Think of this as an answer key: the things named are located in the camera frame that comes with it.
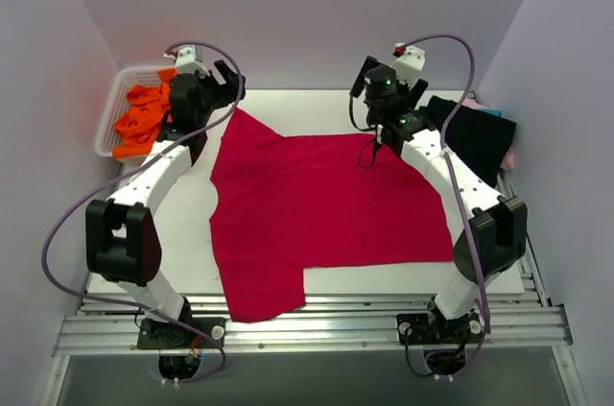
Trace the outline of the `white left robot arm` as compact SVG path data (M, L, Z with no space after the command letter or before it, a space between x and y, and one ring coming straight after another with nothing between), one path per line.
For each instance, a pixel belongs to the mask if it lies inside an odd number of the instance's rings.
M150 153L122 188L89 203L85 236L88 270L118 285L150 319L161 322L158 334L169 346L183 347L194 334L191 309L161 271L154 214L201 156L212 113L244 98L245 78L224 60L215 61L213 69L197 60L177 60L176 71Z

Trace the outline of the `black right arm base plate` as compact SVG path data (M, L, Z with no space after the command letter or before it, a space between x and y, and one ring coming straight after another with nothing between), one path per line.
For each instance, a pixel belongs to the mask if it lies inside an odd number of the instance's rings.
M397 314L395 319L400 345L476 344L483 335L480 317L475 313L451 321L433 318L427 312Z

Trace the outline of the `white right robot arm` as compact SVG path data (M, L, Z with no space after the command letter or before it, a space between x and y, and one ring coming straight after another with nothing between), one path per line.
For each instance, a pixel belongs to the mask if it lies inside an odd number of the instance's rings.
M457 209L448 217L462 226L453 247L455 270L433 297L425 320L429 335L445 342L473 308L489 318L486 288L524 256L528 210L522 200L506 198L476 174L416 105L428 86L419 77L423 65L423 57L413 52L391 65L368 56L349 97L366 104L374 148L389 148Z

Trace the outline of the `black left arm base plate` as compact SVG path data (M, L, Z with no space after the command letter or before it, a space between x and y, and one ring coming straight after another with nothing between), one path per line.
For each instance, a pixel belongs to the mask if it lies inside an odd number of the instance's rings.
M206 334L208 336L206 339L176 324L146 318L140 323L136 347L146 350L165 350L214 348L215 344L223 346L225 324L224 318L195 318L191 325Z

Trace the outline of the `crimson red t-shirt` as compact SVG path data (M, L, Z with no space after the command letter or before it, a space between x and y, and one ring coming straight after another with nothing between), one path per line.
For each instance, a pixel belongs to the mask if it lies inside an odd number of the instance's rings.
M452 239L437 191L389 150L374 167L363 134L283 136L230 118L212 170L212 250L231 318L302 306L311 268L445 263Z

